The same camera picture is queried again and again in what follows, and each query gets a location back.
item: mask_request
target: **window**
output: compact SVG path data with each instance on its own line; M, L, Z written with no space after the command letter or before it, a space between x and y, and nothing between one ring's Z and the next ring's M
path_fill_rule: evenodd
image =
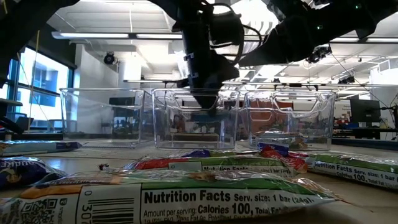
M33 118L31 129L47 130L49 126L55 126L62 119L59 89L68 87L73 72L67 66L28 48L21 54L21 63L13 60L10 64L9 79L17 85L4 85L0 89L0 98L23 104L12 107L8 111L10 117L18 114ZM33 94L30 92L30 84L34 86Z

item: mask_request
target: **security camera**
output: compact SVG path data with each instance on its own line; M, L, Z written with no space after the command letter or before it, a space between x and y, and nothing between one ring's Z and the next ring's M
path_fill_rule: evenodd
M107 65L114 65L116 62L116 58L114 57L114 52L107 52L104 58L104 63Z

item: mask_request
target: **qr code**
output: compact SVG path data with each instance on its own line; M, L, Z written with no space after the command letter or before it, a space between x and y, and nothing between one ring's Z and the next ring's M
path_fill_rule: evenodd
M21 210L23 223L54 223L54 209L58 199L45 199L31 203L25 203Z

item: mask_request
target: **transparent storage container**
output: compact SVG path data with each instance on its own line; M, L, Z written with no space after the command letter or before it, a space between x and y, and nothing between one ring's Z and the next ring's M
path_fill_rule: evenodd
M156 147L234 149L239 92L193 92L189 89L156 89L152 92ZM194 96L215 103L210 109L203 109Z
M61 89L64 140L85 147L136 147L154 141L152 97L131 88Z
M250 147L268 142L290 150L330 150L335 98L329 91L246 93Z

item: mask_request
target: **computer monitor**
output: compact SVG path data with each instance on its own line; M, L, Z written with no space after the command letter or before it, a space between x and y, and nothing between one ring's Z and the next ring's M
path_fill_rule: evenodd
M357 100L350 99L351 122L380 122L380 102L378 100Z

